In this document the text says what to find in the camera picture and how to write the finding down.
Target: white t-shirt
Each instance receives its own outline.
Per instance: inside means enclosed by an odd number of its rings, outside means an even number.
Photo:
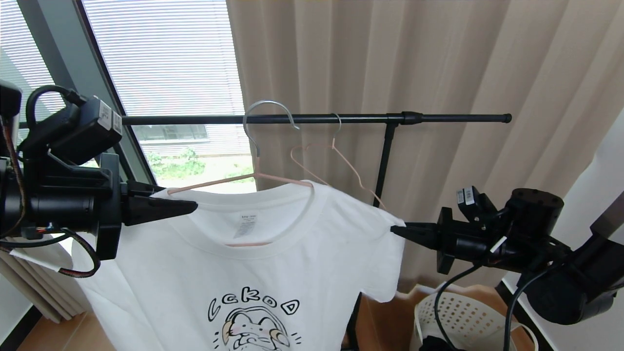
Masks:
[[[311,183],[251,194],[155,194],[199,207],[124,227],[115,264],[101,268],[118,269],[127,281],[139,305],[129,312],[140,322],[133,329],[143,339],[157,338],[143,349],[339,350],[359,292],[391,300],[404,239],[389,230],[403,221]],[[267,244],[231,246],[250,243]],[[80,279],[81,286],[94,290],[93,281],[105,275]],[[120,299],[107,275],[109,294]],[[86,292],[93,303],[94,293]],[[117,317],[104,302],[94,310],[109,338],[128,337],[109,331]],[[143,330],[146,325],[151,330]],[[128,343],[113,341],[119,350]],[[139,343],[132,343],[133,351]]]

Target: floor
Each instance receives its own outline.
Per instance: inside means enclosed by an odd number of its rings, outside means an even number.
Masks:
[[[449,290],[485,302],[502,314],[507,307],[491,287],[474,285]],[[408,351],[414,306],[426,296],[415,288],[408,294],[397,293],[395,299],[386,304],[363,298],[356,325],[360,351]],[[514,330],[512,339],[519,351],[534,349],[523,330]],[[61,324],[41,319],[17,351],[79,350],[115,351],[93,313],[78,315]]]

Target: beige curtain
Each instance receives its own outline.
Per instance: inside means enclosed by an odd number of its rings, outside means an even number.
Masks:
[[[27,242],[21,238],[6,240]],[[22,250],[36,259],[72,267],[71,256],[59,244]],[[89,308],[87,299],[73,278],[5,252],[0,252],[0,274],[17,287],[45,318],[56,323],[69,320]]]
[[[624,107],[621,0],[231,0],[228,10],[247,106],[275,99],[293,113],[513,115],[511,124],[400,126],[383,201],[406,221],[435,221],[468,185],[499,207],[516,187],[563,197]],[[262,169],[308,177],[290,160],[291,147],[329,142],[335,127],[252,126]],[[371,188],[383,130],[350,125],[338,134],[337,147]],[[331,153],[298,157],[335,188],[371,202]],[[456,263],[451,274],[466,267]],[[482,269],[460,283],[494,285],[502,275]],[[407,245],[406,287],[443,279],[435,252]]]

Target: pink hanger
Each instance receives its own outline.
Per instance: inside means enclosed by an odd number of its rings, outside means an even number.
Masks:
[[[308,149],[311,146],[320,146],[320,147],[330,148],[330,149],[336,151],[336,153],[347,163],[349,168],[351,168],[351,170],[355,173],[356,177],[358,177],[358,182],[359,182],[360,188],[370,192],[373,196],[375,196],[375,199],[377,199],[377,201],[379,201],[379,205],[381,205],[381,208],[383,208],[385,210],[386,206],[384,205],[383,202],[381,202],[381,199],[377,196],[377,194],[375,194],[374,191],[364,187],[364,185],[362,184],[362,178],[360,178],[358,171],[355,169],[355,167],[353,167],[353,165],[351,165],[351,163],[347,160],[347,158],[344,155],[342,155],[342,153],[336,148],[336,135],[343,128],[343,120],[340,118],[340,116],[337,113],[334,113],[334,114],[336,115],[336,117],[338,117],[339,125],[338,125],[338,130],[336,132],[334,132],[334,136],[333,136],[333,138],[331,140],[331,145],[328,145],[328,144],[308,144],[305,148],[303,147],[303,145],[295,146],[294,148],[290,149],[290,158],[296,164],[298,164],[301,168],[303,168],[304,171],[306,171],[307,173],[310,173],[314,178],[318,179],[321,183],[323,183],[325,185],[328,185],[328,186],[331,186],[325,180],[321,179],[321,177],[319,177],[318,175],[312,173],[309,169],[304,167],[303,164],[299,163],[299,161],[297,161],[295,159],[295,156],[293,155],[293,151],[295,149],[302,149],[303,152],[306,152],[306,151],[308,151]]]
[[[243,130],[245,131],[245,134],[247,135],[247,137],[249,138],[249,140],[251,141],[251,143],[256,147],[256,167],[254,168],[253,173],[249,173],[249,174],[245,174],[245,175],[239,175],[237,177],[231,177],[231,178],[226,178],[226,179],[221,179],[221,180],[214,180],[211,182],[205,182],[205,183],[199,183],[199,184],[195,184],[195,185],[189,185],[187,187],[181,187],[181,188],[177,188],[177,189],[169,189],[167,191],[167,193],[169,195],[171,194],[175,194],[176,192],[182,192],[182,191],[186,191],[186,190],[191,190],[191,189],[197,189],[197,188],[201,188],[201,187],[208,187],[211,185],[215,185],[215,184],[222,184],[222,183],[229,183],[229,182],[233,182],[234,180],[241,180],[241,179],[246,179],[246,178],[263,178],[263,179],[272,179],[272,180],[277,180],[280,182],[285,182],[285,183],[293,183],[293,184],[299,184],[299,185],[303,185],[306,187],[312,187],[312,184],[307,183],[307,182],[302,182],[300,180],[294,180],[294,179],[289,179],[289,178],[283,178],[283,177],[278,177],[276,175],[270,175],[270,174],[265,174],[260,172],[260,148],[258,147],[258,143],[256,142],[256,140],[254,140],[254,138],[252,138],[249,135],[249,131],[247,130],[247,117],[249,116],[249,114],[251,113],[251,111],[262,105],[262,104],[275,104],[277,106],[280,106],[282,109],[284,109],[284,111],[286,111],[286,114],[288,115],[288,120],[290,120],[290,125],[293,126],[293,128],[295,128],[295,130],[299,131],[301,130],[296,124],[295,124],[295,120],[293,119],[293,115],[290,113],[290,111],[286,108],[286,106],[280,104],[279,102],[276,101],[271,101],[271,100],[261,100],[258,101],[254,104],[252,104],[247,111],[245,112],[245,116],[243,116]]]

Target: cartoon graphic on shirt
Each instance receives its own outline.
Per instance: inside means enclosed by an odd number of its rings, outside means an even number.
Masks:
[[[215,350],[223,345],[226,351],[290,351],[292,344],[301,344],[301,336],[298,333],[288,334],[284,324],[273,313],[272,309],[278,311],[278,302],[269,295],[260,299],[259,294],[258,290],[244,287],[240,300],[235,294],[225,294],[221,299],[223,305],[218,305],[217,299],[210,302],[210,322],[217,319],[222,307],[236,304],[225,317],[221,331],[215,333]],[[280,304],[279,308],[290,316],[297,312],[299,305],[298,300],[290,300]]]

